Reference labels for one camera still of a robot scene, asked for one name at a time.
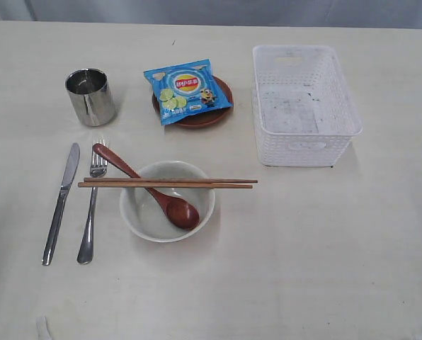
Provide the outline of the red-brown wooden spoon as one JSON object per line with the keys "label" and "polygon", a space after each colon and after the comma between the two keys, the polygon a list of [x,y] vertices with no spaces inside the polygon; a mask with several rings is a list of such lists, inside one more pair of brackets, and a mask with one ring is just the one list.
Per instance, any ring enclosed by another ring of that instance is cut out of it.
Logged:
{"label": "red-brown wooden spoon", "polygon": [[[103,144],[95,143],[92,150],[130,178],[141,178],[125,161]],[[186,200],[163,194],[154,188],[146,188],[146,190],[159,204],[167,219],[176,227],[192,230],[199,224],[200,216],[197,209]]]}

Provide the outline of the grey speckled ceramic bowl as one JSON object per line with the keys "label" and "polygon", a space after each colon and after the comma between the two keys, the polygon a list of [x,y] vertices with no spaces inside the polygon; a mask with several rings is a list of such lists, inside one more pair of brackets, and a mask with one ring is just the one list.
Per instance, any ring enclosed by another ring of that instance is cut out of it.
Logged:
{"label": "grey speckled ceramic bowl", "polygon": [[[159,161],[139,169],[145,178],[204,179],[207,174],[184,161]],[[200,222],[194,229],[173,225],[156,200],[143,188],[124,188],[120,194],[120,214],[130,230],[147,241],[177,242],[199,232],[211,218],[215,208],[215,191],[204,188],[160,188],[166,195],[182,198],[197,208]]]}

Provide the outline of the blue Lay's chips bag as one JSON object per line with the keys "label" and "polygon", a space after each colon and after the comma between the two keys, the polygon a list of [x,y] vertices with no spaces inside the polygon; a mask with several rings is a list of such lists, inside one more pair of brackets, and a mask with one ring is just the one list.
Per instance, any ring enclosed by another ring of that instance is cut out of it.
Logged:
{"label": "blue Lay's chips bag", "polygon": [[232,107],[215,81],[208,59],[150,69],[144,78],[156,96],[162,125]]}

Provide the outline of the white perforated plastic basket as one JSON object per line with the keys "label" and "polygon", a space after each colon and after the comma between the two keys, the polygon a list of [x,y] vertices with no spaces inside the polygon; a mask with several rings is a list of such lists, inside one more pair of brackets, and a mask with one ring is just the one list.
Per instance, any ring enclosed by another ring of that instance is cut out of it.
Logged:
{"label": "white perforated plastic basket", "polygon": [[252,112],[260,163],[332,167],[362,129],[334,49],[258,45]]}

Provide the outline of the silver metal fork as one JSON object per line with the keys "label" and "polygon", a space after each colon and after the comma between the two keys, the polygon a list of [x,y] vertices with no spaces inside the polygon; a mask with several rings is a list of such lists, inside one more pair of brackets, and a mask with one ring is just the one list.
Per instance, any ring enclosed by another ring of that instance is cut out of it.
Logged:
{"label": "silver metal fork", "polygon": [[[89,175],[93,179],[100,178],[105,176],[108,168],[108,161],[103,159],[94,150],[91,150],[91,164]],[[76,261],[79,264],[89,264],[93,260],[93,232],[94,232],[94,218],[96,210],[96,199],[97,199],[98,189],[93,187],[91,189],[91,196],[89,200],[89,209],[86,219],[86,224],[84,228],[83,237],[79,247],[79,252],[77,254]]]}

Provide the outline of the brown wooden chopstick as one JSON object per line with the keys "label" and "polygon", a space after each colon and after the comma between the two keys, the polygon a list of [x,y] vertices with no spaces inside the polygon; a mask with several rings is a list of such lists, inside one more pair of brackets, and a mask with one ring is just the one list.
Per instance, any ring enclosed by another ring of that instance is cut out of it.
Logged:
{"label": "brown wooden chopstick", "polygon": [[256,179],[231,178],[84,178],[84,182],[128,182],[128,183],[258,183]]}
{"label": "brown wooden chopstick", "polygon": [[233,183],[161,183],[161,182],[79,182],[80,188],[209,188],[209,189],[252,189],[249,184]]}

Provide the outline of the silver metal table knife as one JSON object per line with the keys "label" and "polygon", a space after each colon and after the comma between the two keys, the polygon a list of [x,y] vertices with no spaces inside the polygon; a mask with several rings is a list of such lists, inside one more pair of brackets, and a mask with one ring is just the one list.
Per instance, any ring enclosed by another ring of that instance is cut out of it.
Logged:
{"label": "silver metal table knife", "polygon": [[47,236],[47,241],[45,244],[45,249],[42,255],[42,265],[49,266],[52,262],[52,258],[55,252],[55,247],[57,243],[57,238],[59,234],[59,229],[62,223],[62,216],[64,212],[64,207],[66,204],[67,196],[69,190],[72,187],[74,177],[76,175],[76,170],[79,165],[80,160],[80,147],[78,143],[73,143],[67,158],[67,163],[64,170],[64,175],[62,182],[59,188],[59,194],[57,197],[57,203],[55,206],[55,211],[52,217],[52,222],[50,230]]}

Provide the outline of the white curtain backdrop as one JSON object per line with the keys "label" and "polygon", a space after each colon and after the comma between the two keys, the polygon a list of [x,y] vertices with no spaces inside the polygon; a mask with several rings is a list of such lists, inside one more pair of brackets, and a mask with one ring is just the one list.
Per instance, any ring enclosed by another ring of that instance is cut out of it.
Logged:
{"label": "white curtain backdrop", "polygon": [[0,1],[0,20],[422,29],[422,1]]}

